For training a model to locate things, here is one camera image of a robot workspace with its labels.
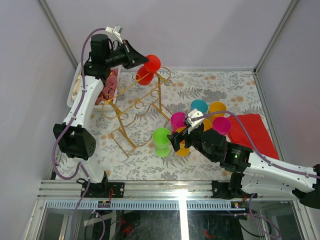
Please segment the green wine glass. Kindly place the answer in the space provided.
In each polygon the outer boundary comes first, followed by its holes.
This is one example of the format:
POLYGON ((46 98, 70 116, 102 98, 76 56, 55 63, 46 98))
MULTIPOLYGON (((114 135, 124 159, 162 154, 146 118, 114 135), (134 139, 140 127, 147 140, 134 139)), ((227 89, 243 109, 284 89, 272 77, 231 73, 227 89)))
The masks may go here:
POLYGON ((152 139, 155 145, 155 153, 161 158, 166 157, 171 151, 171 143, 168 139, 168 135, 170 134, 170 130, 165 127, 157 128, 152 134, 152 139))

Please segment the orange wine glass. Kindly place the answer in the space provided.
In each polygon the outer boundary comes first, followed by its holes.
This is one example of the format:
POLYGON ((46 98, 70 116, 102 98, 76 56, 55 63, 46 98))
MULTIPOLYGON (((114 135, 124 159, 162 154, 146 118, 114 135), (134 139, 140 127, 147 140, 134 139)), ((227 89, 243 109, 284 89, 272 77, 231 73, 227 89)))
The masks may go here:
MULTIPOLYGON (((186 129, 185 126, 183 127, 179 127, 175 132, 176 133, 181 133, 184 129, 186 129)), ((176 151, 176 154, 180 157, 186 157, 189 152, 190 152, 190 149, 189 148, 185 148, 185 144, 186 144, 186 141, 185 140, 182 140, 180 143, 179 143, 179 150, 176 151)))
MULTIPOLYGON (((214 113, 214 112, 219 112, 219 111, 226 111, 227 110, 227 107, 224 103, 222 102, 219 102, 219 101, 216 101, 216 102, 213 102, 209 109, 208 109, 208 113, 211 114, 211 113, 214 113)), ((209 121, 211 123, 213 123, 213 121, 217 118, 217 117, 224 117, 225 116, 225 113, 217 113, 215 115, 211 115, 208 117, 209 121)))
POLYGON ((202 123, 203 123, 203 131, 204 132, 212 129, 212 123, 208 119, 205 118, 202 123))

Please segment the magenta wine glass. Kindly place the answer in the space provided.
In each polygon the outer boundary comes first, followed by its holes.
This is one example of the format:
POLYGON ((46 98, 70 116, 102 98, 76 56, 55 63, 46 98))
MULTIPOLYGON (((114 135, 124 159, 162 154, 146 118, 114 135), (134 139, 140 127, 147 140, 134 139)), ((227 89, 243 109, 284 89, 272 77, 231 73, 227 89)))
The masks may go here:
POLYGON ((171 116, 170 124, 171 124, 173 133, 179 128, 186 127, 185 119, 186 119, 186 114, 184 112, 176 112, 171 116))
POLYGON ((232 128, 232 123, 226 117, 219 116, 213 120, 212 128, 220 135, 227 135, 232 128))

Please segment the red wine glass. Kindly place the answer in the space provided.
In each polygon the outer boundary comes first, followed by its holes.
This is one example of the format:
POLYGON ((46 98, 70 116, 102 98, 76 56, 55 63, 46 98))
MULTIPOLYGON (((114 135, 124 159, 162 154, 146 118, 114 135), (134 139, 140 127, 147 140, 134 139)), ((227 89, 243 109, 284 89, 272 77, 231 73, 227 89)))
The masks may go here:
POLYGON ((153 80, 155 73, 161 67, 161 61, 156 55, 150 54, 146 57, 148 62, 144 63, 135 75, 136 81, 142 86, 149 85, 153 80))

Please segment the blue wine glass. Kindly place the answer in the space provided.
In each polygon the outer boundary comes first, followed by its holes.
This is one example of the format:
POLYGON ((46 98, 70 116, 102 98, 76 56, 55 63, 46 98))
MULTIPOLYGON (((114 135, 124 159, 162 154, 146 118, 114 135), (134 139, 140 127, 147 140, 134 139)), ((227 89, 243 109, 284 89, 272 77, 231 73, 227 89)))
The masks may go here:
POLYGON ((208 108, 208 104, 202 99, 195 99, 190 105, 191 111, 197 109, 198 111, 202 112, 203 115, 207 114, 208 108))

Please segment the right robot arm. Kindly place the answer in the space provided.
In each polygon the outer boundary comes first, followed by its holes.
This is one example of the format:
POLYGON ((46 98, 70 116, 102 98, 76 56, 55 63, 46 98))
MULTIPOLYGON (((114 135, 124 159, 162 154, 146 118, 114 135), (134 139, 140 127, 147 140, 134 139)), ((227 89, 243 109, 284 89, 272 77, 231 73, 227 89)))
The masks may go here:
POLYGON ((204 157, 231 173, 227 182, 212 181, 215 199, 285 197, 302 205, 320 207, 320 166, 305 167, 259 155, 249 147, 228 142, 216 130, 201 125, 167 136, 175 152, 194 147, 204 157))

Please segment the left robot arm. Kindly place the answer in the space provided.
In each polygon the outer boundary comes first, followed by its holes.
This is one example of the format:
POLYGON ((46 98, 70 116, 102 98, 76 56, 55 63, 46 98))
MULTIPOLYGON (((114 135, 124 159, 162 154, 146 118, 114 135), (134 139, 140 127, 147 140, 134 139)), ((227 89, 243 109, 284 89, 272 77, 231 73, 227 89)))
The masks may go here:
POLYGON ((92 159, 96 149, 96 139, 86 129, 95 102, 111 73, 111 69, 123 66, 131 69, 149 60, 137 52, 127 40, 118 33, 113 35, 117 46, 105 33, 91 33, 85 40, 90 44, 88 59, 80 59, 81 83, 70 112, 61 124, 55 124, 53 134, 55 143, 52 153, 59 149, 77 163, 87 180, 82 184, 84 197, 105 197, 112 194, 108 177, 92 159))

